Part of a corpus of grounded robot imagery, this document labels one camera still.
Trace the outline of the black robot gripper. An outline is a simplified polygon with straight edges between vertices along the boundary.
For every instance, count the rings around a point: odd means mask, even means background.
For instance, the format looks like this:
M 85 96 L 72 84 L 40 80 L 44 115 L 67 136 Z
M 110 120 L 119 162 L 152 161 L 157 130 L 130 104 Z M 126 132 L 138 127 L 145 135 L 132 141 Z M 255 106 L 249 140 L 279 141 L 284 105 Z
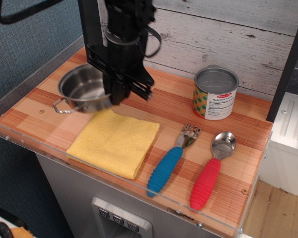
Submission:
M 129 46 L 108 46 L 90 44 L 87 62 L 103 72 L 105 94 L 110 94 L 112 104 L 119 105 L 134 92 L 141 98 L 151 97 L 153 78 L 143 65 L 148 35 L 142 34 L 134 44 Z

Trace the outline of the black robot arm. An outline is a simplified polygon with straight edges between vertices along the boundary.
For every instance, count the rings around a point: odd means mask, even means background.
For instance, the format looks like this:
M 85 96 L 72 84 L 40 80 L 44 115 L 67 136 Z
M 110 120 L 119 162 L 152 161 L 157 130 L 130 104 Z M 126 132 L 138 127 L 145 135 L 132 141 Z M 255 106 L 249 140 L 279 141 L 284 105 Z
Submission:
M 119 105 L 134 92 L 141 98 L 151 98 L 154 80 L 143 65 L 148 34 L 161 39 L 149 27 L 154 21 L 155 7 L 150 0 L 107 0 L 107 45 L 87 41 L 87 61 L 103 73 L 105 95 L 111 104 Z

